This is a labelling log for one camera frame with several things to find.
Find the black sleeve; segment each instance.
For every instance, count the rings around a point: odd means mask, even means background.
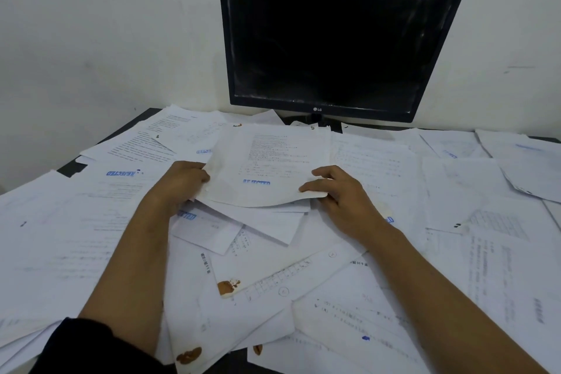
[[[46,343],[32,374],[66,372],[175,372],[152,356],[115,337],[100,322],[70,319],[62,321]]]

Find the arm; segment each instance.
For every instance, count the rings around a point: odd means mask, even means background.
[[[336,226],[376,259],[439,372],[546,373],[384,220],[356,179],[337,166],[312,173],[325,179],[300,191],[329,193],[323,206]]]
[[[144,196],[79,315],[150,355],[162,317],[169,218],[210,179],[202,167],[175,162]]]

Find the person's left hand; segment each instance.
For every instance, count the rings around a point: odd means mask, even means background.
[[[143,202],[163,205],[169,216],[177,213],[179,206],[193,198],[202,184],[210,180],[202,170],[204,163],[176,161],[144,196]]]

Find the monitor stand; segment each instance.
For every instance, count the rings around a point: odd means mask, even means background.
[[[323,114],[318,114],[317,112],[313,112],[311,114],[291,115],[289,117],[283,117],[282,121],[288,125],[295,121],[303,122],[306,124],[318,123],[319,127],[330,126],[331,130],[341,133],[341,122],[339,120],[324,117]]]

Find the forearm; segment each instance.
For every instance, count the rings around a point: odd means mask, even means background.
[[[545,373],[399,230],[380,226],[363,244],[385,273],[439,372]]]
[[[156,350],[162,316],[168,212],[156,198],[145,197],[79,315],[108,325],[149,354]]]

